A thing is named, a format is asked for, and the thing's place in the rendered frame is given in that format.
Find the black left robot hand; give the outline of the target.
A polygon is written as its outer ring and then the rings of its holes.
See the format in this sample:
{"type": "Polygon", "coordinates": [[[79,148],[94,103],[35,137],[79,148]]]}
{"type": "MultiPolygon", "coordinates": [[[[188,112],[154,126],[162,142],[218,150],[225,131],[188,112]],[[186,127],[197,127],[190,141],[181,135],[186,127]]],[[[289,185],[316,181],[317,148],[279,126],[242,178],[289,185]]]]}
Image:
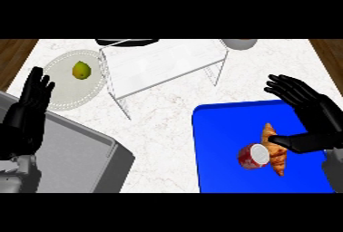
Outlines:
{"type": "Polygon", "coordinates": [[[0,122],[0,160],[21,155],[35,155],[44,142],[47,111],[55,82],[35,67],[16,102],[0,122]]]}

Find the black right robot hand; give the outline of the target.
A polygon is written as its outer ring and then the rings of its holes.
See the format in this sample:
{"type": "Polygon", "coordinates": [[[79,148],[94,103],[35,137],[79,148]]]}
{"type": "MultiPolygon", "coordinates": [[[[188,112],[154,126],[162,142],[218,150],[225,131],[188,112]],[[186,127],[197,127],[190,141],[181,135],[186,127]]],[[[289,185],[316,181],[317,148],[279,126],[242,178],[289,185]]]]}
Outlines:
{"type": "Polygon", "coordinates": [[[343,111],[330,97],[319,93],[299,79],[268,75],[265,91],[276,94],[293,107],[307,133],[273,135],[268,141],[296,153],[343,149],[343,111]]]}

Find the red can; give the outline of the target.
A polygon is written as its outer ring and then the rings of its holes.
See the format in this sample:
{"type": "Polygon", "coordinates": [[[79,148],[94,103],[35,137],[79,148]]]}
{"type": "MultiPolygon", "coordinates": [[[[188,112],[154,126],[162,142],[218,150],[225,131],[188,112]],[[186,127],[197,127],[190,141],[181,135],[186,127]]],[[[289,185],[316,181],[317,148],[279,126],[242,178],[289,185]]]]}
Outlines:
{"type": "Polygon", "coordinates": [[[237,159],[245,169],[259,169],[270,162],[270,151],[261,143],[252,143],[240,150],[237,159]]]}

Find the pale round plate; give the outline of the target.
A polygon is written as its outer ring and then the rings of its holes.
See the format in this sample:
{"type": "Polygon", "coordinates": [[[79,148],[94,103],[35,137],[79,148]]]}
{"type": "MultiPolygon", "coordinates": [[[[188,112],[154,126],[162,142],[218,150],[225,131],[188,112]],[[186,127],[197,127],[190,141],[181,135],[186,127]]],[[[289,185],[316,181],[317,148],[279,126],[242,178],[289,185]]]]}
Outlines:
{"type": "Polygon", "coordinates": [[[107,80],[101,74],[100,52],[76,50],[58,56],[45,67],[45,74],[55,82],[51,94],[51,111],[70,111],[88,103],[103,91],[107,80]],[[79,62],[91,67],[91,76],[81,80],[73,75],[73,68],[79,62]]]}

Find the brown croissant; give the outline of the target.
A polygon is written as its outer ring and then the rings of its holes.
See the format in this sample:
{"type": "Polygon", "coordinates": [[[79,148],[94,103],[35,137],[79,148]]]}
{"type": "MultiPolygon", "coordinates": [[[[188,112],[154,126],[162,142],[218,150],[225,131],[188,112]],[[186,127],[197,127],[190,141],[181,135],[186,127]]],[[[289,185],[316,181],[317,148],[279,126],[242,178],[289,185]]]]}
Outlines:
{"type": "Polygon", "coordinates": [[[268,123],[264,127],[262,144],[270,152],[270,163],[274,171],[283,177],[286,170],[288,149],[279,144],[273,143],[268,139],[277,134],[273,125],[268,123]]]}

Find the grey flat appliance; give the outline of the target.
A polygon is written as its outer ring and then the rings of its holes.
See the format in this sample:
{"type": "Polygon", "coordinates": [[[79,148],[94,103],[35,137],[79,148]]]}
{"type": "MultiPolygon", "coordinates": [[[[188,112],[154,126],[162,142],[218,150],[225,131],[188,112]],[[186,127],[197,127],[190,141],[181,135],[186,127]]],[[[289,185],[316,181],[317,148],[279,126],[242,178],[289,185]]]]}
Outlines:
{"type": "Polygon", "coordinates": [[[135,155],[109,135],[50,111],[36,160],[38,193],[120,193],[135,155]]]}

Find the yellow-green lemon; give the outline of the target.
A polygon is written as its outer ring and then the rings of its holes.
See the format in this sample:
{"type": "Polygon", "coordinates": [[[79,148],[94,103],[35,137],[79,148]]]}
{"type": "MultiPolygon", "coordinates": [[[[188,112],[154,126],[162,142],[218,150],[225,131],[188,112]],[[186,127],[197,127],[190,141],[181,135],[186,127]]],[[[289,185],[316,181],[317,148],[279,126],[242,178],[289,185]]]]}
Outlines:
{"type": "Polygon", "coordinates": [[[85,80],[89,78],[91,75],[92,75],[92,68],[89,64],[85,62],[78,62],[73,67],[73,76],[78,79],[85,80]]]}

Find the grey round bowl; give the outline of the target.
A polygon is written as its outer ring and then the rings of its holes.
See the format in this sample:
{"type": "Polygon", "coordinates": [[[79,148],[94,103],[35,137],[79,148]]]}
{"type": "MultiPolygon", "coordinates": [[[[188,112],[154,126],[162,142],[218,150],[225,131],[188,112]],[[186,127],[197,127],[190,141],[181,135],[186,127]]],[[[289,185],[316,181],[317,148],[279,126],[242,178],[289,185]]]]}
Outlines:
{"type": "Polygon", "coordinates": [[[256,39],[224,39],[222,42],[225,43],[227,47],[243,51],[249,50],[258,43],[256,39]]]}

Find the black round object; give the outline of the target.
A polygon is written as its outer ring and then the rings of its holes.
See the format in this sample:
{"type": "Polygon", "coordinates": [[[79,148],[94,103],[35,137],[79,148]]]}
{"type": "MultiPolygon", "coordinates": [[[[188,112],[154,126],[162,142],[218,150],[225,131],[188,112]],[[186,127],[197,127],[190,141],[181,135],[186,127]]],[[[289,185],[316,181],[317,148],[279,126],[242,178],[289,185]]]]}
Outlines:
{"type": "Polygon", "coordinates": [[[154,44],[159,39],[97,39],[95,41],[103,46],[134,47],[154,44]]]}

